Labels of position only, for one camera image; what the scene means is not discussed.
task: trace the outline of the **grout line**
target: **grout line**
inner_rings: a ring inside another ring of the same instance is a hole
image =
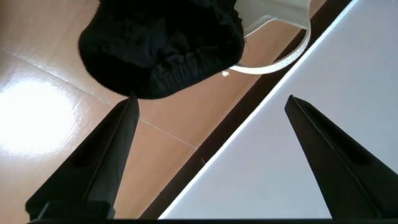
[[[63,82],[65,82],[65,83],[67,83],[67,84],[69,84],[69,85],[71,85],[71,86],[73,86],[73,87],[79,89],[80,91],[83,91],[83,92],[89,94],[90,96],[93,96],[94,98],[96,98],[96,99],[99,100],[100,102],[106,103],[106,104],[109,105],[109,102],[108,102],[108,101],[101,99],[100,97],[98,97],[98,96],[96,96],[96,95],[94,95],[94,94],[92,94],[92,93],[90,93],[90,92],[88,92],[88,91],[86,91],[86,90],[84,90],[84,89],[82,89],[82,88],[80,88],[80,87],[74,85],[74,84],[71,83],[71,82],[68,82],[67,80],[62,79],[61,77],[59,77],[59,76],[57,76],[57,75],[54,75],[53,73],[51,73],[51,72],[49,72],[49,71],[47,71],[47,70],[45,70],[45,69],[43,69],[43,68],[41,68],[41,67],[39,67],[39,66],[33,64],[32,62],[30,62],[30,61],[28,61],[28,60],[26,60],[26,59],[24,59],[24,58],[18,56],[17,54],[12,53],[12,52],[6,50],[5,48],[2,48],[2,51],[5,52],[5,53],[7,53],[7,54],[12,55],[13,57],[18,58],[19,60],[22,60],[22,61],[28,63],[28,64],[31,65],[31,66],[34,66],[35,68],[40,69],[41,71],[43,71],[43,72],[45,72],[45,73],[48,73],[49,75],[51,75],[51,76],[53,76],[53,77],[55,77],[55,78],[58,78],[59,80],[62,80]]]
[[[147,121],[144,121],[142,118],[140,118],[139,120],[140,120],[140,121],[142,121],[143,123],[146,123],[146,124],[148,124],[149,126],[151,126],[151,127],[155,128],[155,129],[158,129],[159,131],[161,131],[161,132],[163,132],[163,133],[165,133],[165,134],[167,134],[167,135],[169,135],[169,136],[171,136],[171,137],[173,137],[173,138],[175,138],[175,139],[177,139],[177,140],[179,140],[179,141],[181,141],[181,142],[183,142],[183,143],[185,143],[185,144],[187,144],[187,145],[189,145],[189,146],[193,147],[194,149],[198,149],[196,146],[193,146],[193,145],[191,145],[191,144],[187,143],[186,141],[184,141],[184,140],[181,140],[181,139],[179,139],[179,138],[175,137],[174,135],[172,135],[172,134],[168,133],[167,131],[164,131],[164,130],[162,130],[162,129],[158,128],[157,126],[154,126],[153,124],[150,124],[149,122],[147,122]]]

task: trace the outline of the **black velvet item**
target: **black velvet item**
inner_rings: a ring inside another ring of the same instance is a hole
[[[79,39],[88,73],[106,88],[156,99],[239,62],[236,0],[101,0]]]

